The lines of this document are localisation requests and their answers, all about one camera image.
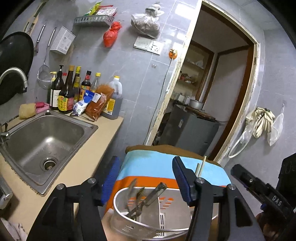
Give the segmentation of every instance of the stainless steel sink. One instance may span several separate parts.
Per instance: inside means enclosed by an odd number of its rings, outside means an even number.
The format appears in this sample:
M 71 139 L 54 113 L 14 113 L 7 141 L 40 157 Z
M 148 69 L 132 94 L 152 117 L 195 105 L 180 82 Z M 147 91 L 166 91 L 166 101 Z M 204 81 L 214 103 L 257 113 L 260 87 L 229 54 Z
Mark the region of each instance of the stainless steel sink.
M 48 110 L 11 128 L 10 138 L 0 145 L 0 152 L 23 181 L 45 195 L 97 128 Z

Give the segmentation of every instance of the faucet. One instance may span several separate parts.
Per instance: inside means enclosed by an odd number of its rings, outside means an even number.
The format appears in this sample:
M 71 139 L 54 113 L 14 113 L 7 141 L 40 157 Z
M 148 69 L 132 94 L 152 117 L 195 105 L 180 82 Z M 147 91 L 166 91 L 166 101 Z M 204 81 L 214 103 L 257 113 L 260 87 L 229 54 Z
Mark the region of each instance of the faucet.
M 3 131 L 2 125 L 0 124 L 0 144 L 5 143 L 10 138 L 10 134 L 7 131 L 8 123 L 5 122 L 4 126 L 5 126 L 5 131 Z
M 28 85 L 29 85 L 28 79 L 27 79 L 25 73 L 20 68 L 18 68 L 18 67 L 11 67 L 11 68 L 5 70 L 3 72 L 3 74 L 0 76 L 0 85 L 1 85 L 2 80 L 4 79 L 4 77 L 6 75 L 10 74 L 10 73 L 17 73 L 17 74 L 19 74 L 19 76 L 22 78 L 22 80 L 24 82 L 23 88 L 26 89 L 28 87 Z M 0 144 L 5 143 L 5 141 L 7 141 L 10 138 L 10 134 L 7 131 L 8 123 L 5 122 L 4 126 L 5 126 L 5 131 L 3 131 L 2 125 L 0 124 Z
M 4 77 L 6 75 L 10 74 L 10 73 L 17 73 L 17 74 L 19 74 L 19 76 L 22 78 L 22 80 L 24 82 L 24 85 L 23 85 L 24 89 L 26 89 L 28 87 L 29 82 L 28 82 L 28 79 L 26 77 L 26 74 L 20 68 L 18 68 L 18 67 L 11 67 L 11 68 L 5 70 L 3 72 L 3 74 L 0 76 L 0 85 L 1 85 L 1 82 L 4 79 Z

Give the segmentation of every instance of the power cord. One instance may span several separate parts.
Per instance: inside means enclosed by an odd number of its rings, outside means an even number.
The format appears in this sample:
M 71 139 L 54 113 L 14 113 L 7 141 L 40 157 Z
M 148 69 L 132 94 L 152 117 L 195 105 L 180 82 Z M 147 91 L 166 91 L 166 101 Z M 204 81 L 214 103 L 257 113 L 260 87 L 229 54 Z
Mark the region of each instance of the power cord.
M 160 92 L 160 95 L 159 95 L 159 99 L 158 99 L 158 102 L 157 102 L 157 105 L 156 105 L 155 111 L 154 111 L 154 113 L 153 113 L 153 116 L 152 116 L 152 118 L 151 118 L 151 121 L 150 121 L 150 124 L 149 124 L 149 128 L 148 128 L 148 132 L 147 132 L 147 135 L 146 135 L 145 141 L 144 141 L 144 143 L 143 143 L 144 145 L 146 145 L 146 144 L 148 143 L 148 140 L 149 140 L 149 138 L 150 138 L 150 135 L 151 135 L 150 128 L 151 128 L 151 125 L 152 125 L 153 118 L 154 118 L 154 116 L 155 116 L 155 114 L 156 114 L 156 112 L 157 112 L 158 105 L 159 105 L 159 102 L 160 102 L 160 100 L 161 100 L 161 96 L 162 96 L 162 94 L 163 94 L 163 89 L 164 89 L 164 86 L 165 86 L 165 80 L 166 80 L 166 77 L 167 77 L 168 72 L 169 72 L 169 70 L 170 70 L 170 66 L 171 66 L 171 64 L 172 64 L 172 61 L 173 61 L 173 59 L 176 59 L 176 58 L 177 58 L 177 55 L 178 55 L 177 50 L 175 50 L 175 49 L 171 49 L 171 50 L 169 51 L 168 56 L 169 56 L 169 58 L 170 58 L 170 64 L 169 64 L 169 66 L 168 66 L 168 70 L 167 70 L 167 72 L 166 72 L 166 74 L 165 74 L 165 78 L 164 78 L 164 80 L 163 80 L 163 85 L 162 85 L 162 88 L 161 88 L 161 92 Z

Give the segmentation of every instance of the utensil basket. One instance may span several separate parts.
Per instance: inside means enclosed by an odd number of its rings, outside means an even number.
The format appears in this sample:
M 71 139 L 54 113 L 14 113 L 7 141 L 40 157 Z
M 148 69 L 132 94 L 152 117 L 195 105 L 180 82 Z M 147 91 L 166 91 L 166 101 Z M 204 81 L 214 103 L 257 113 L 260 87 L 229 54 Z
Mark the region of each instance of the utensil basket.
M 145 188 L 143 199 L 153 189 Z M 179 189 L 167 188 L 149 207 L 143 207 L 137 221 L 125 216 L 128 213 L 125 203 L 127 191 L 128 188 L 121 189 L 114 197 L 111 228 L 138 240 L 168 240 L 187 233 L 193 209 L 183 201 Z M 130 198 L 128 202 L 130 210 L 136 206 L 135 199 Z

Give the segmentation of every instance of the electrical outlet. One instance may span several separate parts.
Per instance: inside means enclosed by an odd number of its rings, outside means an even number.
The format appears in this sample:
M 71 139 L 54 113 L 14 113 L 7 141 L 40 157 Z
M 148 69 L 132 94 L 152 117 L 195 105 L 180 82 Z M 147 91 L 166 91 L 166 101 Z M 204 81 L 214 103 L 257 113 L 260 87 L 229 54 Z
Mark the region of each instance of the electrical outlet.
M 163 43 L 151 40 L 147 51 L 159 55 L 161 53 L 162 48 L 163 48 Z
M 159 55 L 163 48 L 163 43 L 160 43 L 151 39 L 143 38 L 143 37 L 138 37 L 133 46 L 135 48 L 147 50 L 148 52 Z

